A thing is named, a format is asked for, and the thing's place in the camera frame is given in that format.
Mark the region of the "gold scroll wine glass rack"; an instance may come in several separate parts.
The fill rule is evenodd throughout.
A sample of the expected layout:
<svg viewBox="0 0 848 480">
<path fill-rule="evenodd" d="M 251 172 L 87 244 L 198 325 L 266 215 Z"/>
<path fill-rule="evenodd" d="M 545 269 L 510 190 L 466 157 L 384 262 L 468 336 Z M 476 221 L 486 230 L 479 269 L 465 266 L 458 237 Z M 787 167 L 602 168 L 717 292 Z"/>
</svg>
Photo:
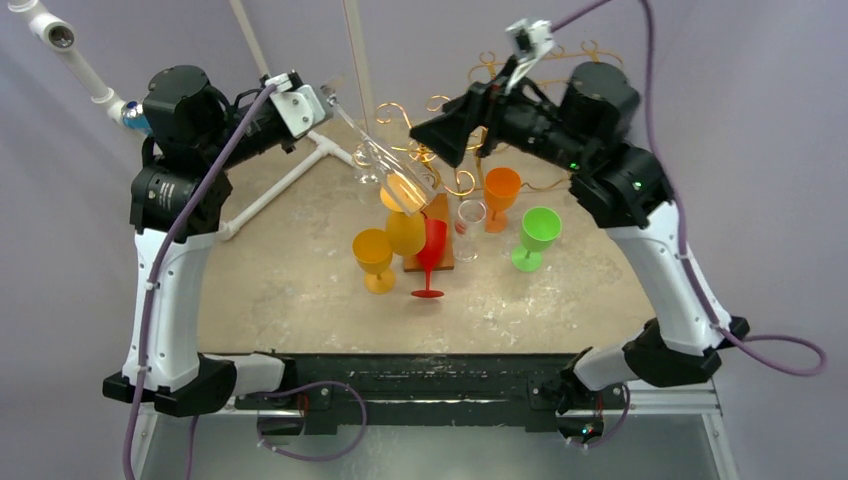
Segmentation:
<svg viewBox="0 0 848 480">
<path fill-rule="evenodd" d="M 454 194 L 448 193 L 442 187 L 442 185 L 446 185 L 450 191 L 454 191 L 455 184 L 453 180 L 456 169 L 451 170 L 440 167 L 439 160 L 434 153 L 406 136 L 409 130 L 416 125 L 419 118 L 409 114 L 402 104 L 398 102 L 384 102 L 378 105 L 374 111 L 373 120 L 375 122 L 375 129 L 373 131 L 368 130 L 364 123 L 358 120 L 356 121 L 369 135 L 391 148 L 397 156 L 411 160 L 425 174 L 427 181 L 434 188 L 436 193 L 435 199 L 421 212 L 425 215 L 425 220 L 427 218 L 434 218 L 442 220 L 447 224 L 444 255 L 434 271 L 450 271 L 454 269 L 456 259 L 454 258 L 453 233 L 451 232 L 454 223 L 454 215 L 450 211 L 451 201 L 453 199 L 463 200 L 473 192 L 464 197 L 457 197 Z M 402 258 L 404 272 L 424 272 L 416 259 L 416 255 L 400 257 Z"/>
</svg>

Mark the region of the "orange goblet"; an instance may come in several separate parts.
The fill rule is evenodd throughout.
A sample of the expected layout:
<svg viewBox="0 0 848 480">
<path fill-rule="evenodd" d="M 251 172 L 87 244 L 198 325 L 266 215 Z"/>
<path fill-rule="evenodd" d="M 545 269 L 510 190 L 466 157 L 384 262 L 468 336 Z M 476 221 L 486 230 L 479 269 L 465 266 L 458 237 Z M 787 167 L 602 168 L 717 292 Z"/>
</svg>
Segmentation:
<svg viewBox="0 0 848 480">
<path fill-rule="evenodd" d="M 487 207 L 487 233 L 499 233 L 506 229 L 506 211 L 514 204 L 521 185 L 520 175 L 508 167 L 497 167 L 486 174 L 483 196 Z"/>
</svg>

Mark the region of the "red goblet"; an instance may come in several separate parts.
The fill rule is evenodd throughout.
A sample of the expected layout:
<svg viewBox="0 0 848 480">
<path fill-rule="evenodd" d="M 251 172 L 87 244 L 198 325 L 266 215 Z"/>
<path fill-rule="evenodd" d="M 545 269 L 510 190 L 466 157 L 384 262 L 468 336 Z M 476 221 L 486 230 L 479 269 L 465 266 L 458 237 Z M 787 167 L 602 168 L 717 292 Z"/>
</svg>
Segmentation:
<svg viewBox="0 0 848 480">
<path fill-rule="evenodd" d="M 425 245 L 416 254 L 421 268 L 425 274 L 425 288 L 411 292 L 417 298 L 433 299 L 444 295 L 444 292 L 431 287 L 432 272 L 441 262 L 446 247 L 447 224 L 439 219 L 427 218 L 425 220 Z"/>
</svg>

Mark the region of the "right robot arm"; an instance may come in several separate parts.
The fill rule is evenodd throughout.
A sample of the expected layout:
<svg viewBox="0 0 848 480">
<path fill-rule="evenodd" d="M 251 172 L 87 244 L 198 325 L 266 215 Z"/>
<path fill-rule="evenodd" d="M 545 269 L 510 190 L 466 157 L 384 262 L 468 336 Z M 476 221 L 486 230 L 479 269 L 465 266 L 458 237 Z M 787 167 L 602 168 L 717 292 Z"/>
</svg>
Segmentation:
<svg viewBox="0 0 848 480">
<path fill-rule="evenodd" d="M 714 298 L 680 232 L 682 211 L 657 157 L 627 140 L 639 93 L 616 66 L 576 66 L 562 100 L 531 99 L 523 79 L 508 89 L 506 66 L 444 104 L 410 137 L 455 166 L 471 133 L 484 129 L 479 154 L 499 144 L 566 170 L 570 194 L 625 255 L 654 310 L 642 331 L 615 347 L 587 348 L 560 373 L 558 409 L 584 407 L 608 386 L 641 380 L 677 387 L 709 380 L 720 351 L 744 340 L 745 318 Z"/>
</svg>

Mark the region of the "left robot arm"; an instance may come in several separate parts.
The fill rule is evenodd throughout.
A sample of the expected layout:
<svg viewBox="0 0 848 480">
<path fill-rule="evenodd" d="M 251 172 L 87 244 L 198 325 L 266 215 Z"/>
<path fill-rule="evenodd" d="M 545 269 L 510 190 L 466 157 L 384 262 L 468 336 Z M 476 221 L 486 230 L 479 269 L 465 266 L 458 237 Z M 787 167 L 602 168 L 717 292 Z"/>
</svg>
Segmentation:
<svg viewBox="0 0 848 480">
<path fill-rule="evenodd" d="M 329 119 L 329 106 L 295 71 L 265 76 L 229 100 L 203 69 L 178 65 L 150 80 L 140 108 L 148 133 L 130 187 L 134 325 L 124 364 L 102 393 L 173 417 L 213 413 L 256 393 L 287 408 L 298 395 L 288 359 L 199 351 L 201 284 L 232 191 L 228 171 L 274 147 L 292 151 Z"/>
</svg>

